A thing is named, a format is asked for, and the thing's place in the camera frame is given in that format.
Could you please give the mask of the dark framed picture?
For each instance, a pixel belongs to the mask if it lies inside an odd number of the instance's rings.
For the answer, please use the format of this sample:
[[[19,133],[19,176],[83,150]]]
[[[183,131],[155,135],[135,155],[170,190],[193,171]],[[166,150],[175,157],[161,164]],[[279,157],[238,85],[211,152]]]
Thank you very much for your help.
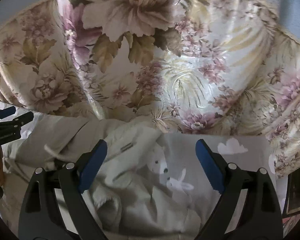
[[[300,168],[288,176],[288,187],[283,218],[300,213]]]

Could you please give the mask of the beige trench coat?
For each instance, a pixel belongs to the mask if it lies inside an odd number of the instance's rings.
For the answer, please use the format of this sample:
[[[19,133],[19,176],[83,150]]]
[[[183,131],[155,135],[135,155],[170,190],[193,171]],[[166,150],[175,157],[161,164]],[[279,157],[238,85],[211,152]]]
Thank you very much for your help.
[[[197,135],[163,133],[147,117],[129,122],[34,113],[21,138],[3,147],[0,215],[18,232],[21,204],[38,167],[76,162],[99,140],[107,156],[83,198],[110,239],[194,239],[219,193],[195,154]]]

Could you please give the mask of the blue floral curtain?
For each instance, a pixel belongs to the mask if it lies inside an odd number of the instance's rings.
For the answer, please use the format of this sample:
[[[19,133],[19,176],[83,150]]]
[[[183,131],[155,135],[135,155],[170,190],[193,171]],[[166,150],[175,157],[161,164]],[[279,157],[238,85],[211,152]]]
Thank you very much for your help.
[[[263,135],[300,168],[300,0],[0,0],[0,102]]]

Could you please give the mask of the grey patterned bed sheet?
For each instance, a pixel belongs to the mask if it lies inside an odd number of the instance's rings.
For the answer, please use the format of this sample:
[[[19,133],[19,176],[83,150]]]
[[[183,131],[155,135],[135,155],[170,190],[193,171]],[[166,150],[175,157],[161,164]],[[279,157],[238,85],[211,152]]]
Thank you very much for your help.
[[[133,137],[132,195],[122,225],[133,236],[283,239],[262,142],[150,129]]]

